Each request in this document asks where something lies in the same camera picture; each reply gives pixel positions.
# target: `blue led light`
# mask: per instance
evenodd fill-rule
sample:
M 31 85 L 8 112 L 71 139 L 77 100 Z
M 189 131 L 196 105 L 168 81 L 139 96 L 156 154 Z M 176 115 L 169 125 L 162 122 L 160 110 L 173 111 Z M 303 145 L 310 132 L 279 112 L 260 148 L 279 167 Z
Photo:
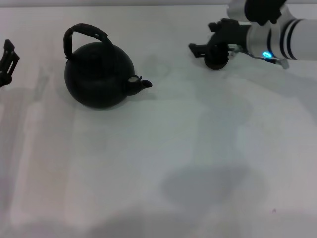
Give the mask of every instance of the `blue led light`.
M 266 58 L 272 58 L 272 57 L 273 57 L 272 53 L 270 53 L 270 52 L 268 52 L 268 51 L 264 51 L 264 52 L 262 53 L 262 55 L 263 55 L 264 57 L 266 57 Z

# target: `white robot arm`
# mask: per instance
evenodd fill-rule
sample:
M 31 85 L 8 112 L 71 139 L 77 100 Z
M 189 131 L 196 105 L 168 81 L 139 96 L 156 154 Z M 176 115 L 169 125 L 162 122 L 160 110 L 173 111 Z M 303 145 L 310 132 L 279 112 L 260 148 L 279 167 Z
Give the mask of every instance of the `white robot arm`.
M 237 52 L 285 69 L 287 60 L 317 60 L 312 51 L 317 42 L 317 20 L 296 19 L 285 3 L 286 0 L 233 0 L 227 9 L 230 19 L 209 24 L 215 32 L 210 41 L 189 47 L 195 57 L 204 57 L 206 65 L 214 70 L 224 68 Z

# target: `black kettle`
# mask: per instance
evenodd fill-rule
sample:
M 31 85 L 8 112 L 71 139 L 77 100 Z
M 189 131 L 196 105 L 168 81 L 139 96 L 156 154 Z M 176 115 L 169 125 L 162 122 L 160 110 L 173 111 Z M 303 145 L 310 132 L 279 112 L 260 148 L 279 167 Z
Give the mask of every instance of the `black kettle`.
M 81 46 L 72 52 L 72 35 L 78 32 L 101 42 Z M 64 52 L 68 59 L 65 83 L 70 94 L 92 108 L 114 106 L 127 96 L 135 95 L 152 83 L 135 76 L 129 56 L 112 44 L 108 35 L 97 27 L 77 24 L 64 35 Z

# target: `white surface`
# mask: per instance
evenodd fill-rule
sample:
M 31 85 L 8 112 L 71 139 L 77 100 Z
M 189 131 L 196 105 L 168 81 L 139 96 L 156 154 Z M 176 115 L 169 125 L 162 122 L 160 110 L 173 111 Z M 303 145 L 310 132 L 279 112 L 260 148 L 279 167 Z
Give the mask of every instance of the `white surface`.
M 209 5 L 228 4 L 230 0 L 0 0 L 0 7 L 23 6 L 133 6 L 133 5 Z M 317 3 L 317 0 L 288 0 L 288 3 Z
M 293 6 L 316 17 L 317 5 Z M 317 68 L 208 70 L 224 6 L 0 9 L 21 56 L 0 90 L 1 238 L 314 238 Z M 63 35 L 103 29 L 153 88 L 107 111 L 63 82 Z M 74 35 L 74 47 L 90 40 Z

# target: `black stripe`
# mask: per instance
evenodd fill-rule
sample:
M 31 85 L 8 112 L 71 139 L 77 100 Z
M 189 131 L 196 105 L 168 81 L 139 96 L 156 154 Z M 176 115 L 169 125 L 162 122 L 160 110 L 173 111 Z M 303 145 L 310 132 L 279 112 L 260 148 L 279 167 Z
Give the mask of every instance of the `black stripe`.
M 280 47 L 280 49 L 281 49 L 282 55 L 283 55 L 286 59 L 289 59 L 289 60 L 290 60 L 290 58 L 286 55 L 285 50 L 284 50 L 284 38 L 285 38 L 285 33 L 286 33 L 287 28 L 288 28 L 289 25 L 290 25 L 292 22 L 294 22 L 294 21 L 296 21 L 296 20 L 289 21 L 289 22 L 285 25 L 285 27 L 284 27 L 284 29 L 283 29 L 283 31 L 282 31 L 282 34 L 281 34 L 281 39 L 280 39 L 280 41 L 279 41 L 279 47 Z
M 296 60 L 296 58 L 294 57 L 293 53 L 292 53 L 292 49 L 291 49 L 291 38 L 292 38 L 292 34 L 293 34 L 293 31 L 295 29 L 295 26 L 301 21 L 300 20 L 297 20 L 291 27 L 291 29 L 289 30 L 289 33 L 288 33 L 288 36 L 287 36 L 287 51 L 288 51 L 288 54 L 290 55 L 290 57 L 293 59 L 293 60 Z
M 272 38 L 272 30 L 269 31 L 268 36 L 267 36 L 267 49 L 270 53 L 272 53 L 274 58 L 277 58 L 274 55 L 274 52 L 272 51 L 272 46 L 271 46 L 271 38 Z

